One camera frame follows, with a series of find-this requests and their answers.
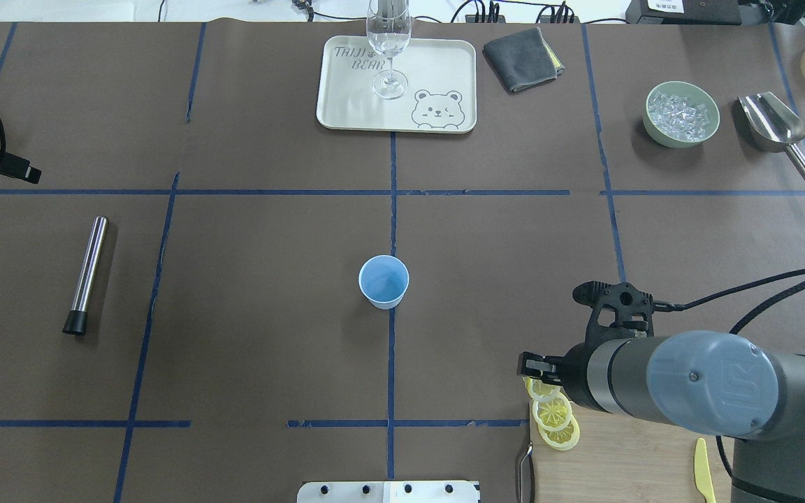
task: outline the green bowl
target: green bowl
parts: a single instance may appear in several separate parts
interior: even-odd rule
[[[664,92],[670,96],[684,96],[693,105],[706,105],[706,117],[710,119],[710,124],[706,125],[706,136],[698,141],[682,141],[671,137],[655,126],[651,121],[651,116],[648,114],[648,102],[657,92]],[[703,143],[716,133],[716,130],[719,129],[719,109],[716,108],[716,102],[710,98],[710,95],[706,94],[698,86],[681,82],[681,80],[670,80],[670,82],[658,84],[648,93],[648,98],[645,98],[645,114],[642,115],[641,121],[645,124],[645,131],[648,131],[648,135],[651,135],[657,143],[665,147],[673,147],[673,149],[685,149],[685,147],[693,147]]]

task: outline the bear drawing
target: bear drawing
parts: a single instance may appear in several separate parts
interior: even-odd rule
[[[461,93],[457,90],[447,94],[430,94],[422,89],[415,93],[415,102],[412,120],[419,129],[457,129],[464,123]]]

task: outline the knife blade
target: knife blade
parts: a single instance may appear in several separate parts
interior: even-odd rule
[[[706,440],[697,439],[694,445],[694,485],[704,496],[706,503],[716,503],[713,494],[713,478],[710,476],[710,464],[706,460]]]

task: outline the blue cup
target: blue cup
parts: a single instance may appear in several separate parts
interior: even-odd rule
[[[409,270],[399,258],[378,255],[358,271],[358,289],[377,309],[392,309],[409,288]]]

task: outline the bowl of ice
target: bowl of ice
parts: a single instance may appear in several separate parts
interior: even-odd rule
[[[719,109],[710,95],[698,86],[670,80],[648,93],[642,123],[657,143],[685,149],[703,143],[716,133]]]

